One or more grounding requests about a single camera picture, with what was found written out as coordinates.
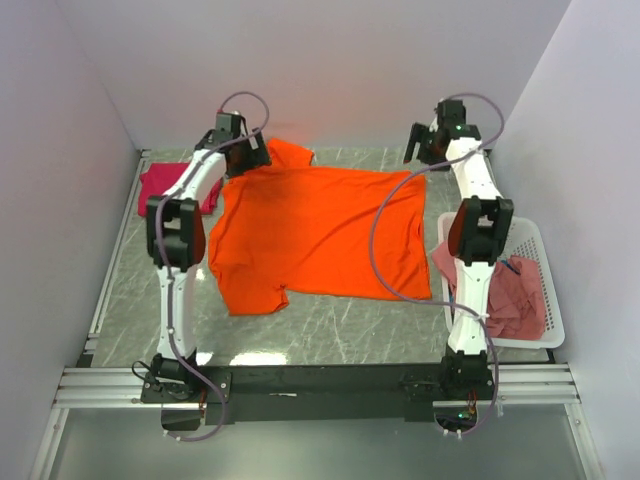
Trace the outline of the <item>orange t shirt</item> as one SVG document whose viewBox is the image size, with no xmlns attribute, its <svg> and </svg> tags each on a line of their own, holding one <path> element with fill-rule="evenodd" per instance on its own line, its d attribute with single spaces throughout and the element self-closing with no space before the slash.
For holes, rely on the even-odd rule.
<svg viewBox="0 0 640 480">
<path fill-rule="evenodd" d="M 209 268 L 230 314 L 265 315 L 288 292 L 395 300 L 431 296 L 427 182 L 315 166 L 310 150 L 268 144 L 272 163 L 227 182 L 209 236 Z"/>
</svg>

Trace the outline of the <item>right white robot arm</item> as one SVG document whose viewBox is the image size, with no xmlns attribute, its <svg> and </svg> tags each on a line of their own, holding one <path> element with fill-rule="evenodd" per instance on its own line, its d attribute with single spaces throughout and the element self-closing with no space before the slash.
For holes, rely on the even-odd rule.
<svg viewBox="0 0 640 480">
<path fill-rule="evenodd" d="M 403 158 L 404 163 L 416 158 L 433 170 L 450 169 L 461 196 L 447 236 L 456 287 L 450 306 L 452 327 L 438 374 L 440 390 L 451 399 L 494 392 L 488 367 L 493 345 L 487 329 L 489 289 L 514 213 L 513 202 L 492 180 L 479 129 L 467 122 L 464 98 L 492 103 L 474 93 L 440 100 L 431 124 L 411 126 Z"/>
</svg>

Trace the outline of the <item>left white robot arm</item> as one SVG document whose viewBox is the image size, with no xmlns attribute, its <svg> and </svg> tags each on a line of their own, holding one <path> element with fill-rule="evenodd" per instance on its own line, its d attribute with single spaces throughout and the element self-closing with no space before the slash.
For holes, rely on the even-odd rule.
<svg viewBox="0 0 640 480">
<path fill-rule="evenodd" d="M 201 206 L 218 182 L 270 163 L 261 130 L 248 129 L 238 112 L 220 110 L 176 182 L 147 200 L 146 247 L 161 292 L 161 333 L 150 375 L 163 379 L 176 401 L 193 399 L 202 384 L 191 326 L 196 271 L 206 250 Z"/>
</svg>

